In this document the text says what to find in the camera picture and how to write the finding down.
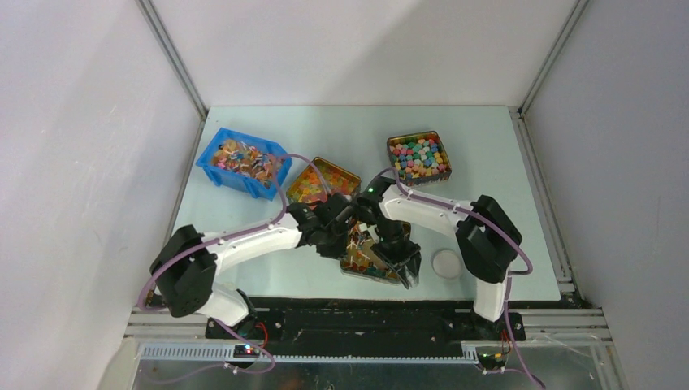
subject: bin of candy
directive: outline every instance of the bin of candy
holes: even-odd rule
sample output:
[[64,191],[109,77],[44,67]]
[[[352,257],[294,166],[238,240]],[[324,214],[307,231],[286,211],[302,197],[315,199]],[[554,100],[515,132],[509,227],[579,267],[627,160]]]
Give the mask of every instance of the bin of candy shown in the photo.
[[286,154],[279,144],[220,128],[203,151],[196,165],[203,168],[211,182],[245,191],[252,197],[273,199],[277,188],[273,185],[273,169],[280,185],[287,177],[292,159],[272,158]]

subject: aluminum frame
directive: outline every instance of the aluminum frame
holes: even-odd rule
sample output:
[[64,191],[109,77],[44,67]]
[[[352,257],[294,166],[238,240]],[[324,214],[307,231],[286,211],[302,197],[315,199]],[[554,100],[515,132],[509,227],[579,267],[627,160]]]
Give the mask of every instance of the aluminum frame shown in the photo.
[[208,107],[203,103],[201,94],[199,94],[198,90],[196,89],[196,86],[192,81],[192,77],[182,61],[180,53],[175,48],[175,44],[172,43],[170,33],[167,31],[167,28],[165,28],[163,20],[160,19],[160,14],[156,9],[153,0],[136,0],[136,3],[139,5],[141,14],[143,14],[146,22],[148,22],[155,40],[160,44],[162,52],[165,54],[165,57],[167,57],[167,60],[170,61],[172,71],[174,71],[177,75],[177,78],[182,84],[182,88],[184,88],[184,91],[192,101],[194,108],[196,108],[201,121],[206,120],[206,116],[208,115]]
[[550,73],[550,70],[553,68],[553,64],[557,60],[557,57],[560,56],[562,49],[565,47],[565,43],[567,43],[567,41],[570,39],[570,36],[572,35],[572,32],[574,31],[574,28],[579,22],[579,19],[581,18],[583,12],[586,10],[588,3],[589,0],[577,0],[576,3],[572,6],[572,10],[570,11],[570,14],[567,16],[565,24],[562,25],[560,33],[557,34],[557,38],[552,43],[548,55],[545,57],[543,64],[540,66],[540,69],[536,74],[536,78],[531,83],[531,87],[529,87],[529,91],[526,93],[524,100],[522,100],[522,105],[519,107],[521,114],[525,115],[531,108],[531,104],[534,102],[534,99],[538,94],[540,87],[543,85],[543,82],[548,77],[548,74]]

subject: colorful candy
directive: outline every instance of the colorful candy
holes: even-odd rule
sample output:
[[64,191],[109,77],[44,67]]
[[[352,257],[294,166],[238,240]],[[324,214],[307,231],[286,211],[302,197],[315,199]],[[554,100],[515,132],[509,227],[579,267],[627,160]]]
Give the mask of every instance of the colorful candy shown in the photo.
[[[316,158],[315,166],[323,174],[327,185],[335,193],[352,195],[357,192],[361,179],[327,160]],[[287,190],[291,202],[312,203],[325,200],[323,185],[319,176],[308,166]]]
[[438,141],[428,135],[430,134],[425,133],[418,139],[410,136],[405,143],[388,145],[392,164],[403,180],[424,178],[449,171],[447,154]]
[[[267,189],[271,187],[273,170],[273,156],[271,154],[264,154],[255,146],[234,140],[225,141],[218,149],[210,160],[212,165],[225,171],[254,178]],[[282,162],[278,161],[275,165],[275,171],[279,171],[281,165]]]

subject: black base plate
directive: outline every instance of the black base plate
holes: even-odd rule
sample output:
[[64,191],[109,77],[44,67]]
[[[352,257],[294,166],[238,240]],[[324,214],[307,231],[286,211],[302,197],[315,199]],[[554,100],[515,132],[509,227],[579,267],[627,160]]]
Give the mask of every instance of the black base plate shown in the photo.
[[[311,309],[257,312],[268,330],[268,350],[279,355],[357,357],[450,357],[462,341],[499,341],[504,320],[489,323],[454,309]],[[509,313],[516,340],[526,334],[519,313]],[[249,338],[261,340],[256,329]],[[206,326],[207,339],[233,339],[221,327]]]

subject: candy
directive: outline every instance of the candy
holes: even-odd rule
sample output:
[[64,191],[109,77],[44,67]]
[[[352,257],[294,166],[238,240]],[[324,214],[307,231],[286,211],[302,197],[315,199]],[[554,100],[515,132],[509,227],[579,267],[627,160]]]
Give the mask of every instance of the candy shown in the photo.
[[392,164],[403,180],[426,177],[432,180],[433,175],[449,170],[447,157],[437,140],[413,136],[404,139],[405,143],[388,145]]
[[[218,147],[210,163],[225,171],[254,178],[267,189],[272,185],[273,162],[270,154],[264,154],[256,146],[244,142],[227,140]],[[279,171],[282,161],[278,161],[275,170]]]

